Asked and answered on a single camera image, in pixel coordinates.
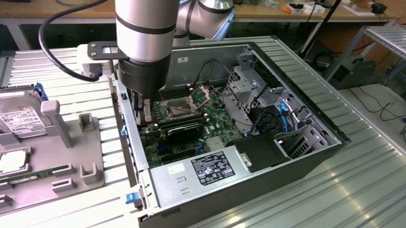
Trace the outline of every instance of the corrugated metal surface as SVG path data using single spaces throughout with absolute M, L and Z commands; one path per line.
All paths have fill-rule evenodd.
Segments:
M 406 28 L 400 26 L 370 26 L 364 28 L 364 34 L 406 59 Z
M 304 179 L 195 227 L 404 227 L 404 157 L 359 119 L 283 44 L 270 37 L 232 38 L 223 42 L 243 41 L 258 43 L 352 143 Z M 204 40 L 191 44 L 209 43 L 212 41 Z M 76 49 L 60 49 L 55 53 L 76 69 Z M 107 81 L 89 84 L 72 79 L 56 69 L 40 51 L 19 52 L 10 84 L 32 81 L 41 82 L 48 96 L 60 101 L 65 120 L 76 118 L 81 112 L 91 112 L 101 119 L 107 186 L 2 216 L 0 224 L 41 228 L 136 226 L 120 198 L 128 192 L 128 182 Z
M 251 40 L 286 71 L 352 143 L 302 180 L 192 227 L 404 227 L 404 157 L 284 45 L 270 38 Z

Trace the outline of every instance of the warning label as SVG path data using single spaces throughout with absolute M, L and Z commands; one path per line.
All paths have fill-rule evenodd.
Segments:
M 0 119 L 16 135 L 45 130 L 44 124 L 35 110 L 0 113 Z
M 211 184 L 235 175 L 224 153 L 220 151 L 191 160 L 201 185 Z

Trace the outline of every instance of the green circuit board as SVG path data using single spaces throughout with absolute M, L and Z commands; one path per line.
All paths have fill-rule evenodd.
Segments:
M 165 145 L 163 146 L 161 144 L 159 144 L 159 140 L 163 137 L 163 131 L 156 125 L 151 124 L 140 129 L 140 138 L 143 141 L 145 156 L 151 167 L 157 167 L 163 164 L 179 161 L 184 158 L 209 152 L 208 148 L 205 148 L 204 145 L 204 142 L 208 138 L 219 136 L 224 145 L 227 144 L 227 142 L 242 138 L 239 129 L 232 123 L 232 118 L 230 117 L 226 109 L 220 106 L 222 100 L 219 99 L 218 94 L 213 90 L 209 90 L 208 95 L 209 100 L 201 105 L 196 112 L 191 113 L 184 111 L 183 113 L 181 111 L 179 111 L 176 115 L 176 118 L 193 116 L 193 114 L 208 115 L 208 121 L 204 121 L 203 134 L 199 138 L 189 140 L 188 142 L 168 145 L 165 147 Z M 181 108 L 181 104 L 185 99 L 185 97 L 180 97 L 153 102 L 152 111 L 157 116 L 157 123 L 169 123 L 171 120 L 175 119 L 173 116 L 169 117 L 171 115 L 168 114 L 168 108 L 164 104 L 179 103 L 179 108 Z M 205 100 L 205 93 L 203 92 L 203 90 L 197 90 L 192 94 L 192 101 L 195 105 L 199 106 Z

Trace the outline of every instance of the white sticker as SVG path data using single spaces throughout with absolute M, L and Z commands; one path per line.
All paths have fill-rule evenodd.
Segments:
M 23 182 L 27 182 L 27 181 L 32 181 L 35 179 L 37 179 L 39 177 L 37 176 L 32 176 L 32 177 L 25 177 L 23 179 L 17 179 L 15 181 L 10 181 L 8 182 L 9 184 L 17 184 L 17 183 L 23 183 Z
M 188 61 L 188 57 L 177 58 L 177 63 L 185 63 Z
M 183 165 L 183 163 L 176 164 L 176 165 L 171 165 L 171 166 L 167 168 L 167 171 L 169 172 L 169 175 L 172 175 L 172 174 L 175 174 L 175 173 L 179 173 L 179 172 L 184 171 L 184 165 Z
M 0 119 L 16 135 L 45 130 L 44 124 L 35 110 L 1 113 Z

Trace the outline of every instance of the cable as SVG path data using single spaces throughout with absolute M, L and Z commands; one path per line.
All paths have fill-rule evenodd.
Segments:
M 382 22 L 382 17 L 379 16 L 379 14 L 378 14 L 378 13 L 375 13 L 375 16 L 378 16 L 378 17 L 379 17 L 379 22 Z
M 63 6 L 68 6 L 68 7 L 79 7 L 79 6 L 84 6 L 85 4 L 71 4 L 71 3 L 64 3 L 61 0 L 55 0 L 57 4 L 63 5 Z
M 380 111 L 383 110 L 383 108 L 382 108 L 382 109 L 379 109 L 379 110 L 376 110 L 376 111 L 371 111 L 371 110 L 367 108 L 367 106 L 363 104 L 363 102 L 360 101 L 360 99 L 358 98 L 358 96 L 355 95 L 355 93 L 352 92 L 352 90 L 351 90 L 351 89 L 348 89 L 348 90 L 350 90 L 350 92 L 351 92 L 352 95 L 355 96 L 356 100 L 360 102 L 360 104 L 363 105 L 363 107 L 367 109 L 367 111 L 368 111 L 370 113 L 376 113 L 376 112 L 380 112 Z
M 380 102 L 378 101 L 378 99 L 376 99 L 371 94 L 368 94 L 360 87 L 359 87 L 359 89 L 360 89 L 360 91 L 362 91 L 366 95 L 368 95 L 371 98 L 375 99 L 375 101 L 378 102 L 380 108 L 383 108 L 383 106 L 382 106 Z M 394 114 L 394 113 L 392 113 L 391 111 L 388 111 L 387 109 L 386 109 L 386 111 L 387 111 L 390 114 L 392 114 L 394 116 L 398 116 L 396 114 Z
M 47 29 L 49 27 L 49 24 L 60 17 L 71 14 L 71 13 L 75 13 L 75 12 L 79 12 L 81 10 L 85 10 L 88 8 L 92 8 L 93 6 L 99 6 L 100 4 L 103 4 L 104 2 L 107 2 L 108 0 L 97 0 L 96 2 L 92 2 L 84 6 L 80 6 L 80 7 L 76 7 L 76 8 L 72 8 L 72 9 L 67 9 L 61 12 L 59 12 L 57 14 L 55 14 L 51 18 L 48 18 L 44 23 L 40 25 L 39 27 L 39 33 L 37 33 L 37 39 L 39 39 L 39 44 L 40 44 L 40 47 L 45 53 L 45 56 L 48 57 L 48 59 L 51 60 L 51 62 L 60 68 L 61 71 L 64 71 L 69 76 L 72 76 L 73 78 L 77 78 L 83 81 L 87 81 L 87 82 L 95 82 L 99 80 L 99 77 L 88 77 L 85 75 L 81 75 L 79 73 L 76 73 L 73 70 L 71 70 L 69 68 L 65 67 L 65 65 L 57 60 L 57 58 L 55 57 L 55 55 L 51 53 L 49 51 L 49 48 L 47 46 L 47 43 L 45 43 L 45 32 L 47 32 Z
M 366 47 L 367 47 L 368 45 L 371 45 L 372 43 L 374 43 L 374 41 L 368 42 L 366 45 L 363 45 L 362 47 L 354 49 L 352 51 L 358 51 L 358 50 L 366 48 Z M 315 55 L 314 59 L 312 59 L 312 64 L 314 64 L 316 70 L 318 70 L 318 71 L 322 71 L 322 68 L 318 66 L 318 62 L 319 62 L 318 59 L 319 59 L 322 56 L 327 56 L 327 57 L 330 58 L 330 62 L 331 62 L 331 61 L 334 60 L 334 58 L 335 58 L 335 56 L 334 56 L 332 54 L 342 54 L 342 53 L 343 53 L 343 52 L 332 52 L 332 51 L 319 52 L 319 53 Z
M 243 123 L 242 121 L 236 120 L 235 118 L 234 118 L 234 121 L 235 121 L 235 122 L 239 122 L 242 125 L 246 125 L 246 126 L 250 126 L 250 127 L 252 126 L 251 124 L 246 124 L 246 123 Z
M 386 16 L 386 19 L 387 19 L 386 23 L 388 23 L 388 16 L 386 15 L 386 13 L 383 13 L 383 15 Z
M 197 83 L 197 81 L 199 81 L 199 78 L 200 78 L 200 74 L 201 74 L 201 72 L 203 72 L 203 69 L 204 69 L 205 65 L 207 65 L 208 63 L 211 63 L 211 62 L 215 62 L 220 67 L 223 67 L 223 69 L 224 69 L 224 70 L 227 71 L 227 73 L 231 75 L 231 71 L 228 70 L 228 68 L 226 67 L 226 65 L 224 65 L 222 62 L 219 62 L 216 59 L 209 59 L 209 60 L 207 60 L 207 61 L 203 63 L 203 66 L 201 66 L 201 68 L 200 68 L 200 70 L 199 70 L 196 79 L 195 79 L 195 81 L 193 81 L 192 84 L 191 84 L 191 88 L 193 88 L 193 87 L 196 86 L 196 83 Z
M 367 94 L 367 93 L 363 91 L 363 89 L 362 89 L 360 87 L 359 87 L 359 89 L 362 90 L 362 92 L 363 92 L 366 95 L 368 95 L 370 97 L 372 97 L 370 94 Z M 351 89 L 348 89 L 348 90 L 350 90 L 350 92 L 354 94 L 355 98 L 358 99 L 358 101 L 360 102 L 360 104 L 363 105 L 363 107 L 367 109 L 367 111 L 368 111 L 370 113 L 380 112 L 380 113 L 379 113 L 379 118 L 380 118 L 382 121 L 391 121 L 391 120 L 395 120 L 395 119 L 402 118 L 402 117 L 406 116 L 406 114 L 399 116 L 399 115 L 394 114 L 391 111 L 388 111 L 388 110 L 386 109 L 386 107 L 390 105 L 390 103 L 387 103 L 384 106 L 382 106 L 380 102 L 378 101 L 378 99 L 376 99 L 375 97 L 372 97 L 372 98 L 376 100 L 376 102 L 378 102 L 379 106 L 382 107 L 382 109 L 379 109 L 379 110 L 376 110 L 376 111 L 371 111 L 371 110 L 366 107 L 366 105 L 363 104 L 363 102 L 360 101 L 360 99 L 358 98 L 358 96 L 355 95 L 355 93 L 352 92 L 352 90 L 351 90 Z M 387 112 L 388 112 L 391 115 L 394 115 L 395 117 L 384 120 L 384 119 L 382 118 L 383 111 L 387 111 Z
M 268 115 L 272 115 L 276 119 L 278 119 L 278 123 L 279 123 L 279 125 L 280 125 L 280 127 L 282 127 L 282 129 L 284 128 L 283 127 L 283 122 L 282 122 L 282 119 L 276 116 L 276 114 L 275 113 L 271 113 L 271 112 L 264 112 L 264 114 L 268 114 Z
M 315 11 L 315 8 L 316 8 L 316 3 L 318 3 L 318 0 L 315 0 L 315 4 L 314 4 L 314 6 L 312 6 L 311 13 L 308 14 L 308 18 L 307 18 L 306 23 L 310 21 L 312 12 Z M 298 31 L 299 31 L 299 27 L 298 27 L 298 29 L 296 29 L 296 39 L 295 39 L 295 41 L 294 41 L 294 43 L 292 43 L 292 46 L 291 46 L 291 49 L 292 49 L 292 50 L 294 50 L 294 47 L 296 46 L 298 39 L 299 39 Z
M 262 96 L 262 94 L 266 92 L 267 87 L 268 87 L 268 85 L 266 85 L 266 86 L 264 86 L 264 88 L 260 90 L 260 92 L 259 92 L 258 96 L 256 96 L 256 97 L 254 97 L 254 99 L 252 99 L 252 101 L 251 101 L 251 103 L 250 103 L 250 111 L 251 111 L 251 108 L 252 108 L 252 104 L 254 104 L 254 102 L 258 100 L 258 98 L 259 98 L 259 97 Z

